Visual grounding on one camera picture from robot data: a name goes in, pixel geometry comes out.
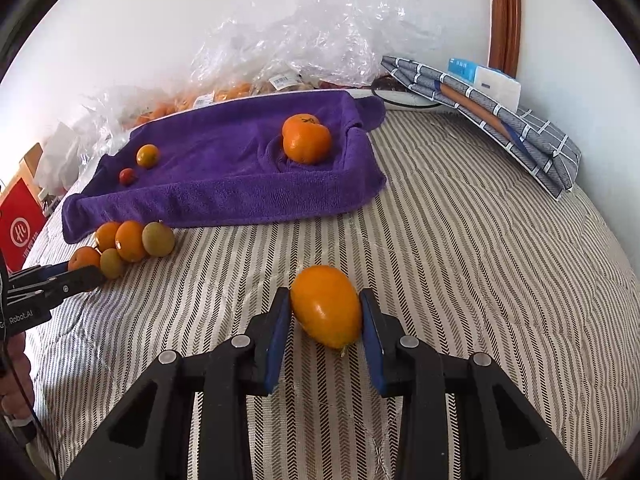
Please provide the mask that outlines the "person's left hand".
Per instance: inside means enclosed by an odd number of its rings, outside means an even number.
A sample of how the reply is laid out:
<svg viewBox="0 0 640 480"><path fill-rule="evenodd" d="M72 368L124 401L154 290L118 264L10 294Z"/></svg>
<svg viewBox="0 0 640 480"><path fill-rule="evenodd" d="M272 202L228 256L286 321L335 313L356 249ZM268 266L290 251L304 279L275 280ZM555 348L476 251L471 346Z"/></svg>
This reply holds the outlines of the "person's left hand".
<svg viewBox="0 0 640 480"><path fill-rule="evenodd" d="M12 366L1 378L1 408L16 419L28 419L35 401L34 385L30 377L29 358L25 353L26 335L17 334L9 339L6 356Z"/></svg>

